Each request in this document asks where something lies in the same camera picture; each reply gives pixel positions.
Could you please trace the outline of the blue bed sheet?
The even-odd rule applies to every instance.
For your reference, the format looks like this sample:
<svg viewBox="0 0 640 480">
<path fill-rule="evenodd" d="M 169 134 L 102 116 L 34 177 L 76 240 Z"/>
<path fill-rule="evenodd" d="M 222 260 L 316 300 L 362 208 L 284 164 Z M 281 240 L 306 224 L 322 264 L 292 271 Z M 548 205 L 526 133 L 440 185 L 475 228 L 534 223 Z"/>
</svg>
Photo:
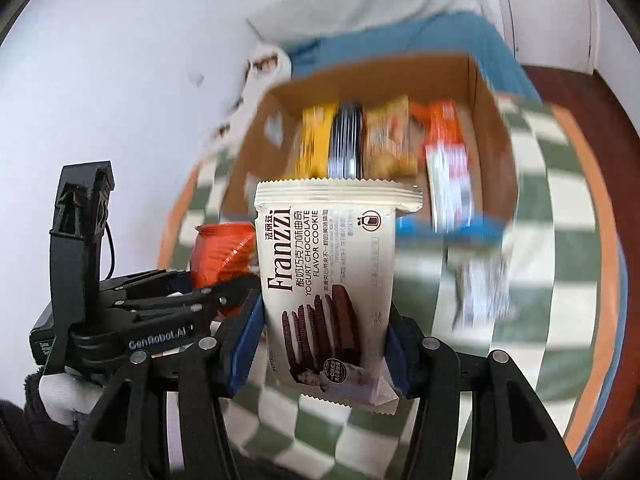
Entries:
<svg viewBox="0 0 640 480">
<path fill-rule="evenodd" d="M 442 13 L 359 32 L 312 38 L 285 46 L 283 50 L 291 60 L 294 77 L 374 56 L 463 53 L 474 58 L 495 90 L 529 101 L 541 100 L 495 26 L 470 11 Z"/>
</svg>

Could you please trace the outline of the orange snack packet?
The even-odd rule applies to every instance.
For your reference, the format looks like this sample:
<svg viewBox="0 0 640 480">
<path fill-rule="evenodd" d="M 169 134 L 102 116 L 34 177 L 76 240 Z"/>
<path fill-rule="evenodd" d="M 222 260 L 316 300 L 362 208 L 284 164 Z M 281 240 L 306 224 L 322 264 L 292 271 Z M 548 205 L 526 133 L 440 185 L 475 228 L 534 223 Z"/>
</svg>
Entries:
<svg viewBox="0 0 640 480">
<path fill-rule="evenodd" d="M 456 102 L 441 100 L 427 105 L 410 102 L 409 113 L 423 125 L 425 145 L 464 143 L 457 118 Z"/>
</svg>

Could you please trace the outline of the white door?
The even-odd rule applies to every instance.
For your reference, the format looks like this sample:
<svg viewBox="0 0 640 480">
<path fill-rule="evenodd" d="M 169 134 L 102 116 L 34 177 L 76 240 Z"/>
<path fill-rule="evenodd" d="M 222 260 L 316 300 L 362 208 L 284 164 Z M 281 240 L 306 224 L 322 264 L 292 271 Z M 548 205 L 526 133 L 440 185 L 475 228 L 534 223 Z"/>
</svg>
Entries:
<svg viewBox="0 0 640 480">
<path fill-rule="evenodd" d="M 594 0 L 499 0 L 504 36 L 523 65 L 591 74 L 598 28 Z"/>
</svg>

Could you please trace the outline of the yellow black snack bag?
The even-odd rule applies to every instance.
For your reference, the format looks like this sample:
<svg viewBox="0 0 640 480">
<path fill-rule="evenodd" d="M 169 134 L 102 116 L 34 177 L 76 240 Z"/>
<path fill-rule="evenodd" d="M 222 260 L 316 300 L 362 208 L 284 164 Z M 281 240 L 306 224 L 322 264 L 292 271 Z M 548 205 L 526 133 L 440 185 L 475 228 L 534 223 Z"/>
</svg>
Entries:
<svg viewBox="0 0 640 480">
<path fill-rule="evenodd" d="M 364 111 L 360 103 L 329 103 L 303 110 L 293 169 L 296 179 L 362 179 Z"/>
</svg>

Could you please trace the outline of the cardboard milk box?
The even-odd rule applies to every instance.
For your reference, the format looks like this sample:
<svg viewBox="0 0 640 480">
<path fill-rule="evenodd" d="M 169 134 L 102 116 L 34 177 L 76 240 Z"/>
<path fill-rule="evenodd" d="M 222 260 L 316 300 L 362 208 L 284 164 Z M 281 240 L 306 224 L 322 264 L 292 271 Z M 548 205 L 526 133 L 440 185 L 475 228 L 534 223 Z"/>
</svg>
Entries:
<svg viewBox="0 0 640 480">
<path fill-rule="evenodd" d="M 270 89 L 245 128 L 221 217 L 254 217 L 255 186 L 364 179 L 416 186 L 420 229 L 492 243 L 518 202 L 510 134 L 467 55 L 371 58 Z"/>
</svg>

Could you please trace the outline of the grey white snack packet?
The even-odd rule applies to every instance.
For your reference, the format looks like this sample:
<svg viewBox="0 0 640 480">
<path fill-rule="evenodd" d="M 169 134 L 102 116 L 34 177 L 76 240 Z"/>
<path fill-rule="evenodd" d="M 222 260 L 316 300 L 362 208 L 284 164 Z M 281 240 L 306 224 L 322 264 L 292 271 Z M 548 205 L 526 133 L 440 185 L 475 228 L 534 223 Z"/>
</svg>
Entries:
<svg viewBox="0 0 640 480">
<path fill-rule="evenodd" d="M 454 274 L 454 328 L 466 330 L 511 315 L 508 259 L 498 248 L 451 247 L 447 268 Z"/>
</svg>

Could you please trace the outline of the bear print pillow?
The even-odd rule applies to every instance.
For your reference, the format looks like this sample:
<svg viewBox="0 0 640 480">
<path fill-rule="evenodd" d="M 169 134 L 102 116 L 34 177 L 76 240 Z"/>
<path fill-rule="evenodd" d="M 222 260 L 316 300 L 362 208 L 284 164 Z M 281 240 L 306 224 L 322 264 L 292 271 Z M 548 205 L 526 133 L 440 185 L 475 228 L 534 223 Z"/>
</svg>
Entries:
<svg viewBox="0 0 640 480">
<path fill-rule="evenodd" d="M 236 152 L 252 124 L 264 94 L 291 79 L 288 55 L 272 44 L 258 44 L 248 60 L 245 84 L 227 119 L 206 143 L 205 153 L 213 156 L 224 150 Z"/>
</svg>

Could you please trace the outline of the Franzzi chocolate cookie packet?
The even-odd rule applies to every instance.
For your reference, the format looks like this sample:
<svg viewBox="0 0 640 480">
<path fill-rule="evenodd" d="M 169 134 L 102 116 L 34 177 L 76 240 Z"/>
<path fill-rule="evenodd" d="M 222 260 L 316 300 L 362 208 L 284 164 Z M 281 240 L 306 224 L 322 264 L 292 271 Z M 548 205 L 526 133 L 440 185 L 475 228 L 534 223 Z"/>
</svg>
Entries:
<svg viewBox="0 0 640 480">
<path fill-rule="evenodd" d="M 381 180 L 258 184 L 257 257 L 269 362 L 306 396 L 394 414 L 384 346 L 396 218 L 423 206 L 417 188 Z"/>
</svg>

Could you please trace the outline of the orange red chip packet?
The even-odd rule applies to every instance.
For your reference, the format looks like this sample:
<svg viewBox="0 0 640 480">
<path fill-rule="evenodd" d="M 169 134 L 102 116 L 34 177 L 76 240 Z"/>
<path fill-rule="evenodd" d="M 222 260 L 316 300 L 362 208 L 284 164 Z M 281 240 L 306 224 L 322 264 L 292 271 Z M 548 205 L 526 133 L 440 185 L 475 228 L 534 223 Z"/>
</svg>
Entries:
<svg viewBox="0 0 640 480">
<path fill-rule="evenodd" d="M 191 282 L 194 288 L 230 282 L 239 292 L 218 307 L 216 321 L 236 315 L 246 292 L 260 289 L 254 272 L 256 232 L 250 222 L 203 224 L 196 228 L 198 236 L 190 258 Z"/>
</svg>

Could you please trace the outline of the yellow biscuit ball bag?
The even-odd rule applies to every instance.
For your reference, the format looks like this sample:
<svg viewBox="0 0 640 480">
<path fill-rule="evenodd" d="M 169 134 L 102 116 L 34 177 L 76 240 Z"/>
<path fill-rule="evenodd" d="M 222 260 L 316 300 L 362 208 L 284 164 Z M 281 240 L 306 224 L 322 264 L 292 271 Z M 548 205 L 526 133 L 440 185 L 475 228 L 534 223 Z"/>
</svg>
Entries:
<svg viewBox="0 0 640 480">
<path fill-rule="evenodd" d="M 419 169 L 418 132 L 412 125 L 408 96 L 400 96 L 364 114 L 363 171 L 367 179 L 414 177 Z"/>
</svg>

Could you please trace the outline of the green white checkered mat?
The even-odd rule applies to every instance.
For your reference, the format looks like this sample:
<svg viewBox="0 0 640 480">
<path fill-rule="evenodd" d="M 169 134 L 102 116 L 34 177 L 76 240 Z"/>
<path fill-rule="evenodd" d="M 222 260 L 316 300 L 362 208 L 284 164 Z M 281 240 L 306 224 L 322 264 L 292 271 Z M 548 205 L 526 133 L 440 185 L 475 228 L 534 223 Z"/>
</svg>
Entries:
<svg viewBox="0 0 640 480">
<path fill-rule="evenodd" d="M 397 243 L 399 310 L 459 351 L 508 352 L 563 436 L 597 412 L 614 350 L 597 347 L 600 323 L 621 320 L 610 295 L 622 264 L 606 247 L 602 207 L 576 152 L 578 125 L 548 104 L 503 98 L 518 167 L 518 209 L 500 247 L 465 252 L 434 240 Z M 396 479 L 418 406 L 391 415 L 346 408 L 280 387 L 264 361 L 224 416 L 234 443 L 311 479 Z"/>
</svg>

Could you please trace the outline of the dark fuzzy clothing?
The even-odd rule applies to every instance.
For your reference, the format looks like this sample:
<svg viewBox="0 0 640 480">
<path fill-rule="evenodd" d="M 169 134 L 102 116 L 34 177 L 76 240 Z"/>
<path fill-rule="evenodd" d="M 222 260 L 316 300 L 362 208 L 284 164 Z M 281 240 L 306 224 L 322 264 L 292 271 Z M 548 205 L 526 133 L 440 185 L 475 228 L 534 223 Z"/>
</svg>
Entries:
<svg viewBox="0 0 640 480">
<path fill-rule="evenodd" d="M 50 419 L 39 393 L 41 370 L 25 378 L 25 405 L 1 401 L 1 478 L 55 479 L 77 432 Z"/>
</svg>

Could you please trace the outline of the silver red strip packet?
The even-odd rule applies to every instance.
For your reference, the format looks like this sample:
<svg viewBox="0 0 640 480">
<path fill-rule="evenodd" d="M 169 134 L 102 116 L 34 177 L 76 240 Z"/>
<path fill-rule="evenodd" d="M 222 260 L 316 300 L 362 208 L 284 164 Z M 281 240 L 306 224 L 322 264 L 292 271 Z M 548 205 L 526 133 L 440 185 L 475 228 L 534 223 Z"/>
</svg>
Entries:
<svg viewBox="0 0 640 480">
<path fill-rule="evenodd" d="M 468 152 L 463 144 L 427 144 L 425 162 L 435 232 L 467 226 L 474 216 Z"/>
</svg>

